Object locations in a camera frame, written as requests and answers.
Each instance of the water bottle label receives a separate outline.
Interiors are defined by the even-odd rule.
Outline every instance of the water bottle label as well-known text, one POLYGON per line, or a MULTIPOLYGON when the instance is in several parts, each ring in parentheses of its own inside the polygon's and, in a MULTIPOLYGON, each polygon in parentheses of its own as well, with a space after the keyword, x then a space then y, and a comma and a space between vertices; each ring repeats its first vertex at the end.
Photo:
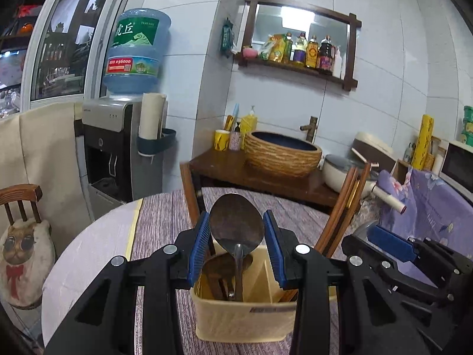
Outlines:
POLYGON ((112 57, 108 59, 106 75, 136 74, 158 76, 159 62, 149 57, 112 57))
POLYGON ((129 17, 120 20, 112 46, 153 45, 158 24, 158 19, 150 17, 129 17))

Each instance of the cat pillow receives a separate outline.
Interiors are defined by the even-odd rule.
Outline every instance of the cat pillow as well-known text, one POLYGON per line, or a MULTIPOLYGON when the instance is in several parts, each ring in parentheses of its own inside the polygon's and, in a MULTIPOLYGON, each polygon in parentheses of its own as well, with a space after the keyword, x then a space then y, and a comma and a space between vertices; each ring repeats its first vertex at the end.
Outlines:
POLYGON ((54 262, 49 222, 17 220, 0 238, 0 296, 17 308, 37 307, 54 262))

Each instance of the metal screw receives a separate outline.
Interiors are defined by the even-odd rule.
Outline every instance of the metal screw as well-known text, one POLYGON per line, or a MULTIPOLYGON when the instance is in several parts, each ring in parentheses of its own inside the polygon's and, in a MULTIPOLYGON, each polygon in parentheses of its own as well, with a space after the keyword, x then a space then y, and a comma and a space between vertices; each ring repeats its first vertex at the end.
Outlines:
POLYGON ((119 265, 122 265, 124 262, 125 262, 125 259, 123 259, 123 256, 115 256, 114 258, 112 258, 110 263, 114 267, 118 267, 119 265))
POLYGON ((299 244, 296 246, 296 252, 305 255, 310 252, 309 246, 306 246, 305 244, 299 244))
POLYGON ((165 254, 171 255, 177 251, 177 247, 174 244, 168 244, 163 248, 165 254))
POLYGON ((363 264, 363 260, 359 256, 350 256, 350 263, 352 263, 355 267, 363 264))

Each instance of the blue water jug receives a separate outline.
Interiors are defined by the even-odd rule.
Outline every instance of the blue water jug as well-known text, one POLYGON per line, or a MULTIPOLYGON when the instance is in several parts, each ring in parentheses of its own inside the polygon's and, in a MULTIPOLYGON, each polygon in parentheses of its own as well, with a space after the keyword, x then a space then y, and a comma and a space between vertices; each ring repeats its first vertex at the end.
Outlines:
POLYGON ((170 26, 169 16, 155 9, 130 9, 120 15, 103 77, 111 93, 156 92, 170 26))

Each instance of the soap dispenser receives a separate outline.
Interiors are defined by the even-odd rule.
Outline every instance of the soap dispenser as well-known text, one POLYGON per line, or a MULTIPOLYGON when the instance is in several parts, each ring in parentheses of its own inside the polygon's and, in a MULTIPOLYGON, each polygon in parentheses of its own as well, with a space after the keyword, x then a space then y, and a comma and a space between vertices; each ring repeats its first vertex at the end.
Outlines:
POLYGON ((258 118, 255 116, 255 106, 251 106, 251 111, 248 115, 243 116, 240 122, 240 133, 241 133, 241 149, 244 149, 244 137, 248 132, 256 129, 258 118))

